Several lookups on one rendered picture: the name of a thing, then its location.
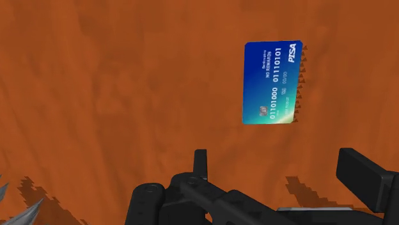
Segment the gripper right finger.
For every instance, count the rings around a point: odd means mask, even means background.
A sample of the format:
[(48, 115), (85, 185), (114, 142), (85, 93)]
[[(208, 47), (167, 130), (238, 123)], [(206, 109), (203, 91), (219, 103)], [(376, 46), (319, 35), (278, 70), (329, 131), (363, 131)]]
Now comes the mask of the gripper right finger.
[(341, 148), (336, 177), (374, 213), (382, 225), (399, 225), (399, 172), (388, 171), (353, 148)]

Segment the grey spiky object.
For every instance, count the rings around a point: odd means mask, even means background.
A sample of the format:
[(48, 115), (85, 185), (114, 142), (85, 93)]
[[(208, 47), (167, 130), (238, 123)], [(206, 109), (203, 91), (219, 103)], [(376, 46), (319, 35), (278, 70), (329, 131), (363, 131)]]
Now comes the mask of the grey spiky object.
[(33, 199), (27, 195), (27, 192), (24, 190), (24, 184), (28, 181), (30, 181), (29, 178), (21, 180), (19, 187), (20, 195), (24, 198), (24, 203), (27, 208), (17, 215), (10, 217), (8, 220), (0, 219), (0, 225), (34, 225), (44, 198), (37, 199), (36, 202), (34, 202)]

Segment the blue bank card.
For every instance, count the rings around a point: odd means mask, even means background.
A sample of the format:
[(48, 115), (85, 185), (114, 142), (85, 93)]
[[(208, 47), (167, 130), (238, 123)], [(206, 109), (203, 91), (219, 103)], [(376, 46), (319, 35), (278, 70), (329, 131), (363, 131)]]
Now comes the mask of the blue bank card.
[(243, 124), (293, 122), (301, 56), (300, 40), (245, 44)]

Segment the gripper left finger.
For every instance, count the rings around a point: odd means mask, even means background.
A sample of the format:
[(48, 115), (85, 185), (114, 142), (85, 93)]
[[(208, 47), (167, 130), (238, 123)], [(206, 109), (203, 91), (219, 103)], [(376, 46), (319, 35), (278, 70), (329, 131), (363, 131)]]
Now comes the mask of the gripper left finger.
[(170, 225), (205, 225), (205, 214), (212, 225), (282, 225), (282, 216), (238, 190), (228, 192), (208, 181), (207, 151), (194, 152), (190, 173), (172, 177), (168, 188), (144, 183), (133, 193), (124, 225), (160, 225), (161, 214)]

